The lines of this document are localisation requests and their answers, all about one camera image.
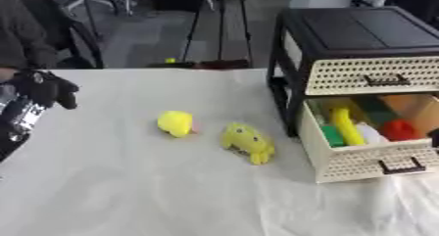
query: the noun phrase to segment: perforated drawer panel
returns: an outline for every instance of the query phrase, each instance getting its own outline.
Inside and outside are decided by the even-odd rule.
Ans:
[[[396,85],[370,86],[374,82]],[[401,78],[406,84],[399,83]],[[307,95],[398,93],[439,90],[439,57],[320,60],[314,63]]]
[[[439,166],[439,156],[430,146],[429,144],[406,145],[335,153],[330,157],[327,169],[318,181],[332,182],[383,176],[383,168],[378,161],[383,161],[392,170],[406,169],[414,167],[412,157],[425,166],[426,171],[432,171]]]

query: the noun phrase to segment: plush toy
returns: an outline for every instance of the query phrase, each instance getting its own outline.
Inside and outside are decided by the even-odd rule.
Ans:
[[[332,109],[331,121],[340,131],[343,139],[350,146],[364,145],[366,142],[354,123],[351,121],[349,109],[346,107],[336,107]]]
[[[192,115],[185,112],[164,112],[157,119],[157,125],[164,132],[167,132],[176,138],[185,137],[191,132],[196,133]]]
[[[243,123],[230,123],[222,134],[221,144],[225,149],[232,149],[249,157],[253,165],[266,164],[274,155],[271,139]]]

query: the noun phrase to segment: gray floor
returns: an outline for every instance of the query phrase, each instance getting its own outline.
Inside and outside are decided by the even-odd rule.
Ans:
[[[276,13],[289,0],[247,0],[250,30],[253,36],[255,67],[267,66]],[[93,5],[100,32],[105,63],[108,68],[145,68],[163,63],[167,58],[179,59],[194,14],[154,12],[137,7],[135,16],[114,16],[109,9]],[[83,9],[75,10],[84,19]],[[218,47],[219,13],[205,7],[189,59],[214,60]],[[224,57],[242,59],[247,56],[245,38],[237,0],[228,0],[226,12]]]

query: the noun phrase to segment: beige drawer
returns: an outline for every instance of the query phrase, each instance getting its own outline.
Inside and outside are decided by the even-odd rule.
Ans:
[[[431,97],[431,102],[433,104],[426,105],[427,111],[418,109],[417,112],[412,111],[410,117],[404,118],[417,118],[419,114],[426,112],[433,114],[432,108],[437,108],[435,114],[438,114],[439,101]],[[306,101],[298,115],[297,126],[298,134],[316,170],[316,180],[319,183],[439,169],[439,156],[431,148],[430,138],[331,148]]]
[[[304,55],[297,42],[287,33],[283,45],[300,68]],[[438,56],[316,60],[309,70],[309,96],[439,91]]]

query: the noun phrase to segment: dark clothing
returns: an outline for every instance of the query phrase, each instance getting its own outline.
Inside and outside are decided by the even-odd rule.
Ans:
[[[0,0],[0,68],[54,68],[56,51],[21,0]]]

